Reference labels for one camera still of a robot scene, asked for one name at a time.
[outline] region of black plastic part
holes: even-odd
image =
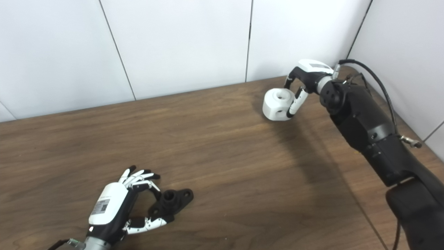
[[[89,227],[92,227],[92,231],[88,231],[86,236],[101,239],[111,245],[118,242],[126,234],[122,228],[128,220],[137,196],[137,192],[129,191],[114,219],[105,225],[89,224]]]
[[[421,181],[410,179],[389,190],[385,197],[411,250],[444,248],[444,208]]]
[[[153,204],[148,210],[151,221],[158,218],[171,218],[174,214],[180,212],[194,198],[191,189],[167,190],[163,192],[159,201]]]
[[[444,207],[444,185],[405,147],[393,122],[364,87],[330,81],[321,91],[321,100],[340,96],[334,108],[327,106],[330,118],[348,144],[359,151],[386,186],[415,177]]]
[[[145,227],[145,218],[144,217],[136,217],[131,218],[131,222],[128,227],[132,228],[143,228]]]
[[[307,93],[317,93],[317,82],[324,76],[331,75],[325,72],[305,72],[299,67],[295,67],[290,74],[288,74],[285,81],[284,88],[290,89],[290,85],[295,79],[299,79],[305,86]]]

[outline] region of hole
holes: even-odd
[[[174,193],[173,192],[164,192],[163,193],[163,198],[166,200],[166,201],[171,201],[172,199],[174,199]]]

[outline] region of black mounting bracket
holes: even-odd
[[[173,217],[174,214],[180,212],[194,198],[191,189],[167,190],[163,192],[160,199],[148,209],[148,215],[151,221],[158,218]]]

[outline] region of black robot arm segment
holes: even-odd
[[[369,162],[386,186],[387,202],[412,250],[444,247],[444,185],[405,147],[393,122],[367,90],[328,81],[320,101],[348,144]]]
[[[290,72],[290,74],[288,74],[288,76],[285,80],[284,88],[290,89],[290,85],[294,82],[294,80],[299,79],[304,84],[305,91],[307,93],[313,93],[313,92],[317,93],[317,91],[316,91],[317,82],[326,75],[328,75],[328,73],[325,73],[325,72],[305,72],[299,66],[296,66]]]

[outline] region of black fingertip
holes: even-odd
[[[132,165],[132,166],[129,167],[128,169],[130,170],[130,174],[131,174],[134,170],[136,170],[136,165]]]

